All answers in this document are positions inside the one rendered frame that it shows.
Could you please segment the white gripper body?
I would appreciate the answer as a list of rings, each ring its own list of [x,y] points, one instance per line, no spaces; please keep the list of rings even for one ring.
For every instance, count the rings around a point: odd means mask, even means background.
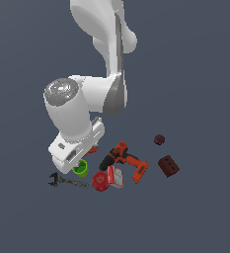
[[[48,151],[56,168],[63,174],[67,174],[76,167],[79,160],[93,147],[97,146],[100,138],[105,133],[105,127],[100,117],[92,120],[92,132],[75,142],[65,141],[59,133]]]

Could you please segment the green cup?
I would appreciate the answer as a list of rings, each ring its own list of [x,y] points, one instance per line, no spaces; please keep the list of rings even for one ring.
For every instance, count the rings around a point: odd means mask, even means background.
[[[88,172],[88,164],[84,159],[79,160],[80,166],[79,167],[73,167],[72,171],[79,177],[85,177]]]

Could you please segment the dark metal wrench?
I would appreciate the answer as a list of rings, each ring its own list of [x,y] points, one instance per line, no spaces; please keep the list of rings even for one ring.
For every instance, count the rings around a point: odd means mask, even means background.
[[[81,182],[81,181],[74,181],[74,180],[64,179],[57,172],[52,173],[50,175],[50,178],[52,178],[53,181],[49,182],[49,185],[53,186],[53,187],[57,187],[59,184],[62,184],[62,183],[82,187],[82,188],[85,188],[85,189],[91,189],[93,187],[93,185],[91,183],[85,183],[85,182]]]

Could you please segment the red apple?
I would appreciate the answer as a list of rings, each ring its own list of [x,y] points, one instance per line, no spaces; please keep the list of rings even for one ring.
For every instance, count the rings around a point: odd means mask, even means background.
[[[99,191],[105,191],[109,187],[108,174],[105,171],[97,172],[92,179],[94,188]]]

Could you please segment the red and white box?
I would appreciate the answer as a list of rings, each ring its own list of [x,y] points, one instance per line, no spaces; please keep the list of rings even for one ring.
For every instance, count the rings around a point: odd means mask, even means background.
[[[123,187],[122,171],[115,166],[108,167],[108,182],[111,186],[116,188]]]

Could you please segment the orange and black power drill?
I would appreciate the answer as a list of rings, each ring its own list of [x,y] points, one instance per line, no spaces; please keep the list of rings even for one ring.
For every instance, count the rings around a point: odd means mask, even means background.
[[[129,154],[127,150],[128,150],[127,144],[124,141],[121,141],[104,158],[104,160],[99,166],[99,169],[101,171],[106,171],[109,166],[112,166],[115,163],[121,164],[128,163],[129,165],[134,166],[136,168],[132,176],[132,179],[135,184],[138,184],[149,164],[147,161],[142,161],[137,157]]]

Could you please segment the dark maroon berry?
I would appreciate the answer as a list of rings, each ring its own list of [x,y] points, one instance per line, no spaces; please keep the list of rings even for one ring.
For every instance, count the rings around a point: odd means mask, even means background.
[[[154,142],[155,142],[157,145],[162,145],[162,144],[165,142],[165,137],[164,137],[162,134],[157,134],[157,135],[154,137]]]

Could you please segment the dark red brick block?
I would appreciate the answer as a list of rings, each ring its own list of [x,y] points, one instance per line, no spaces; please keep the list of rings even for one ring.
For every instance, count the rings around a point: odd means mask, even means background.
[[[179,166],[170,155],[166,155],[165,157],[161,158],[158,162],[158,165],[167,177],[175,175],[180,170]]]

